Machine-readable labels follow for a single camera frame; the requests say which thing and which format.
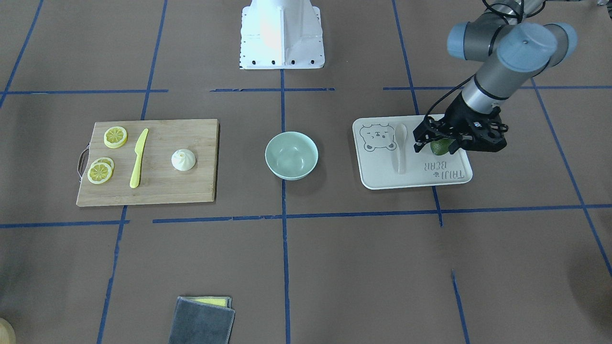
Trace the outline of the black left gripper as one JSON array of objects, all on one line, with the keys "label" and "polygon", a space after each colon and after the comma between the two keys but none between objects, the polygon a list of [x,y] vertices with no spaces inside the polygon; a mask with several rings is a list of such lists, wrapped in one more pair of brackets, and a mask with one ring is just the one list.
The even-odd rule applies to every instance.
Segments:
[{"label": "black left gripper", "polygon": [[427,113],[428,128],[433,133],[414,134],[415,153],[419,153],[426,144],[435,140],[453,139],[448,145],[448,152],[453,155],[460,149],[465,151],[498,152],[507,146],[505,133],[508,126],[502,123],[499,107],[491,113],[482,114],[469,107],[462,95],[456,96],[446,109],[442,119],[434,120]]}]

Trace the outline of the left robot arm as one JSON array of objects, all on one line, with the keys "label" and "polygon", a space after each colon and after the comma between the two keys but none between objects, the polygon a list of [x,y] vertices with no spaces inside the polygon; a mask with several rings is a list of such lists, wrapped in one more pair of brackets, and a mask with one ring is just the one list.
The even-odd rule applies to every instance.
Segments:
[{"label": "left robot arm", "polygon": [[457,86],[460,93],[441,119],[426,113],[413,131],[417,153],[440,140],[449,141],[450,154],[505,148],[508,126],[502,122],[501,105],[529,78],[568,59],[579,43],[566,22],[527,21],[545,7],[543,0],[483,4],[486,11],[476,21],[456,24],[447,39],[448,54],[481,62],[481,67]]}]

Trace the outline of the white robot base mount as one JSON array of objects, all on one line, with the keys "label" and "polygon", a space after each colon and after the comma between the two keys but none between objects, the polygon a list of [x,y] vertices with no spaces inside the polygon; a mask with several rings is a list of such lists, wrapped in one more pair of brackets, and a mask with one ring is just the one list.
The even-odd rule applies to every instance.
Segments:
[{"label": "white robot base mount", "polygon": [[243,7],[239,68],[313,69],[326,62],[320,9],[309,0],[252,0]]}]

